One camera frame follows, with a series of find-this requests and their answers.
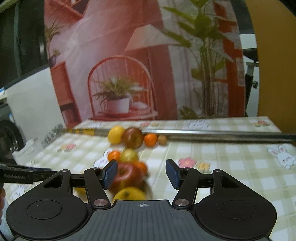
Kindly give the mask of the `small orange tangerine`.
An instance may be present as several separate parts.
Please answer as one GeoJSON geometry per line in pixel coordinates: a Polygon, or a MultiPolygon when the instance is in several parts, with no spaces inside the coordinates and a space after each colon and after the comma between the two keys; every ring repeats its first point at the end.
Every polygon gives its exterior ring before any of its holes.
{"type": "Polygon", "coordinates": [[[158,136],[155,133],[148,133],[144,137],[144,143],[147,147],[153,147],[158,141],[158,136]]]}

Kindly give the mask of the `printed backdrop cloth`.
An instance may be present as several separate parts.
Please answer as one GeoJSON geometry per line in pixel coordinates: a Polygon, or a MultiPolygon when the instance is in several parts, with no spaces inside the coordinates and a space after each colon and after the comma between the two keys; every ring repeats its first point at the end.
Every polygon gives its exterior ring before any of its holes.
{"type": "Polygon", "coordinates": [[[67,126],[245,114],[233,1],[45,1],[44,22],[67,126]]]}

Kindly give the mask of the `small orange mandarin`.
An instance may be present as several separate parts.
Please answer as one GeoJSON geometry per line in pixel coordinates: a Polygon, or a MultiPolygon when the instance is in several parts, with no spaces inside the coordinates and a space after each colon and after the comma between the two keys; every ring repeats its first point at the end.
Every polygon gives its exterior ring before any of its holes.
{"type": "Polygon", "coordinates": [[[116,161],[120,161],[120,155],[121,152],[118,150],[112,150],[111,152],[108,153],[107,155],[107,159],[108,161],[112,161],[112,160],[116,160],[116,161]]]}

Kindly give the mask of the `wooden door panel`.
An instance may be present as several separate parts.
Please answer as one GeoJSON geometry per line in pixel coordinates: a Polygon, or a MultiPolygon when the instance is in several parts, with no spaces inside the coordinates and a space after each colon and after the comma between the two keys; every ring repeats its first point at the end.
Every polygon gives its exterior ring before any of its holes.
{"type": "Polygon", "coordinates": [[[259,56],[258,115],[295,132],[295,15],[281,1],[246,1],[259,56]]]}

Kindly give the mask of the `yellow apple in bowl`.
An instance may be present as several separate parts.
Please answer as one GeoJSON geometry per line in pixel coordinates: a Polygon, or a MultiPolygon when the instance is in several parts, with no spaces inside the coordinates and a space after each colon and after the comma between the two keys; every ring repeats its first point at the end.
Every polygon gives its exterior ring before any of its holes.
{"type": "Polygon", "coordinates": [[[115,194],[113,202],[116,200],[145,200],[146,194],[136,187],[126,187],[115,194]]]}

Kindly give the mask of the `dark red apple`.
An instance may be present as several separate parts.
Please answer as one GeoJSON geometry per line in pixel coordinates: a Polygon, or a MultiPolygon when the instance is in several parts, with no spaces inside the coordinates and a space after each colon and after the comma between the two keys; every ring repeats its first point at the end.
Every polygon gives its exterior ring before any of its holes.
{"type": "Polygon", "coordinates": [[[123,132],[121,141],[125,147],[137,149],[142,146],[144,136],[140,129],[131,127],[123,132]]]}

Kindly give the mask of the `checked bunny tablecloth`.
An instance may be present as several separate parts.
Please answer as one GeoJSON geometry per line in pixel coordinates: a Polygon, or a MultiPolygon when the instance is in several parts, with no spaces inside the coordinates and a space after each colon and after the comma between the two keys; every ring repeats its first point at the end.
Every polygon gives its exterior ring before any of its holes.
{"type": "MultiPolygon", "coordinates": [[[[85,120],[75,128],[112,128],[113,126],[153,129],[223,130],[247,132],[280,132],[267,117],[222,118],[212,120],[127,121],[98,122],[85,120]]],[[[271,151],[278,151],[280,144],[223,144],[168,142],[166,146],[146,148],[138,152],[139,160],[148,167],[148,185],[154,199],[173,200],[175,190],[165,174],[165,161],[188,164],[200,169],[222,169],[268,199],[276,208],[277,222],[271,234],[272,240],[295,240],[295,164],[286,169],[271,151]]],[[[107,138],[73,135],[66,133],[39,152],[28,166],[46,167],[53,170],[69,169],[83,173],[102,162],[107,150],[122,150],[123,146],[110,146],[107,138]]],[[[6,199],[13,202],[34,185],[6,184],[6,199]]]]}

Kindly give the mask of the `orange behind red apple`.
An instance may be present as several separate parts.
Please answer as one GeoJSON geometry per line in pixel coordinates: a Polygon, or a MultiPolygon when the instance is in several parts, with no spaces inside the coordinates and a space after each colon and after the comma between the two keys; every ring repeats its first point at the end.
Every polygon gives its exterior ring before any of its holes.
{"type": "Polygon", "coordinates": [[[143,176],[147,175],[148,168],[144,162],[135,162],[134,165],[140,170],[143,176]]]}

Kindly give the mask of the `silver telescopic metal pole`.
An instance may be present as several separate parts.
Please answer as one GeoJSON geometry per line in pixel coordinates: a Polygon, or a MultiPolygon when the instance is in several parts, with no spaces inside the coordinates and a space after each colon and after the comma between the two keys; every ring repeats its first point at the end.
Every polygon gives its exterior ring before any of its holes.
{"type": "MultiPolygon", "coordinates": [[[[110,130],[105,128],[63,128],[64,133],[75,133],[90,136],[107,136],[110,130]]],[[[141,130],[145,136],[148,133],[165,135],[170,140],[198,142],[261,142],[290,143],[295,142],[294,133],[279,132],[240,132],[240,131],[207,131],[207,130],[141,130]]]]}

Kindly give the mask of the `small brown kiwi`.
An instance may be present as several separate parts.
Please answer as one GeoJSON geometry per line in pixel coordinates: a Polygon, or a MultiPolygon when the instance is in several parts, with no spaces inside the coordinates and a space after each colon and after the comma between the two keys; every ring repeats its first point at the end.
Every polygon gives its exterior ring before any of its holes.
{"type": "Polygon", "coordinates": [[[165,135],[159,135],[158,136],[158,143],[159,145],[165,146],[168,142],[168,138],[165,135]]]}

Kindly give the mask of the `white plastic tray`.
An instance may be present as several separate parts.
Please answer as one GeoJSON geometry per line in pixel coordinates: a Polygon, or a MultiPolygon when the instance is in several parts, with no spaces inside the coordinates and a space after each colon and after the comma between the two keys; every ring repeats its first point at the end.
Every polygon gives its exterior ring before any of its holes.
{"type": "Polygon", "coordinates": [[[21,150],[14,151],[12,156],[18,165],[25,165],[30,163],[42,150],[43,146],[37,138],[30,139],[21,150]]]}

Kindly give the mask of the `yellow lemon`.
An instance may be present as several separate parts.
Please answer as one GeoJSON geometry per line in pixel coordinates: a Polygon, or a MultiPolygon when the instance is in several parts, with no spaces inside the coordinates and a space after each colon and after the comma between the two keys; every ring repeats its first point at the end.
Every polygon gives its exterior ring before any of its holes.
{"type": "Polygon", "coordinates": [[[121,136],[125,129],[122,126],[114,126],[108,132],[107,138],[112,145],[121,143],[121,136]]]}

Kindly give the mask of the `washing machine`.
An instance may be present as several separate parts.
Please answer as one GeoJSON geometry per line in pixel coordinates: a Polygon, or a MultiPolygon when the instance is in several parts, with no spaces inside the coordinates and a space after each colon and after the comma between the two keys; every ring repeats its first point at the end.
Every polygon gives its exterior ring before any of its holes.
{"type": "Polygon", "coordinates": [[[13,152],[20,151],[24,147],[23,137],[16,126],[11,108],[6,98],[1,99],[1,163],[16,164],[13,152]]]}

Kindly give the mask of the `yellow-green round fruit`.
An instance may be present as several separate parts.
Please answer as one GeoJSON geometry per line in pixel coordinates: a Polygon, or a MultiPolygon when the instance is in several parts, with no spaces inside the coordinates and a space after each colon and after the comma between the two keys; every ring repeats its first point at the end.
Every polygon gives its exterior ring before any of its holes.
{"type": "Polygon", "coordinates": [[[128,148],[121,152],[119,160],[126,163],[138,162],[139,157],[134,149],[128,148]]]}

